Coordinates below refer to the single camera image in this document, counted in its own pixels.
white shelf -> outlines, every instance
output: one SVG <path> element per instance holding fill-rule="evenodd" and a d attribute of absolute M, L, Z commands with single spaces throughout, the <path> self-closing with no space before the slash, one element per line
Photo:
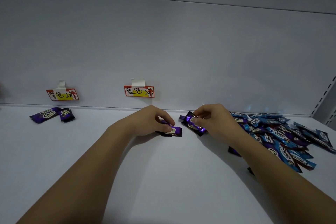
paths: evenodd
<path fill-rule="evenodd" d="M 15 223 L 100 137 L 132 111 L 73 109 L 76 120 L 58 117 L 35 124 L 45 107 L 0 109 L 0 223 Z M 178 122 L 179 115 L 170 115 Z M 292 117 L 309 128 L 336 132 L 312 118 Z M 278 223 L 266 193 L 228 147 L 187 128 L 183 137 L 157 136 L 130 149 L 115 178 L 107 223 Z M 309 146 L 313 171 L 303 176 L 336 200 L 336 155 Z"/>

